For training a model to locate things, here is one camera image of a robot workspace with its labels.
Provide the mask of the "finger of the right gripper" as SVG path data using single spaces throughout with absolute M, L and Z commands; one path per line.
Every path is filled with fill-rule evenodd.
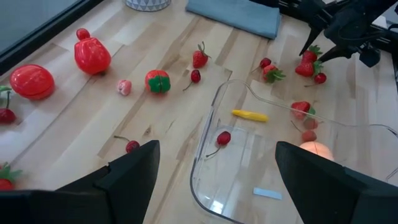
M 310 33 L 308 35 L 307 41 L 303 46 L 303 49 L 299 53 L 300 56 L 302 56 L 304 52 L 308 50 L 308 48 L 313 44 L 314 40 L 321 34 L 322 31 L 322 28 L 310 26 Z
M 321 62 L 327 62 L 334 58 L 344 57 L 350 59 L 353 54 L 360 50 L 359 47 L 341 47 L 334 46 L 326 53 L 324 53 L 318 60 Z

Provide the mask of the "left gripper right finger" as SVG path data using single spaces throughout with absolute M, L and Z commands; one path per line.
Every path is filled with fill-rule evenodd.
M 285 141 L 275 160 L 304 223 L 397 224 L 397 187 Z

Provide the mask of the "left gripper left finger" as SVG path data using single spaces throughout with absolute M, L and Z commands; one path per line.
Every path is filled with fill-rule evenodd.
M 157 180 L 160 142 L 151 140 L 61 188 L 58 223 L 142 223 Z

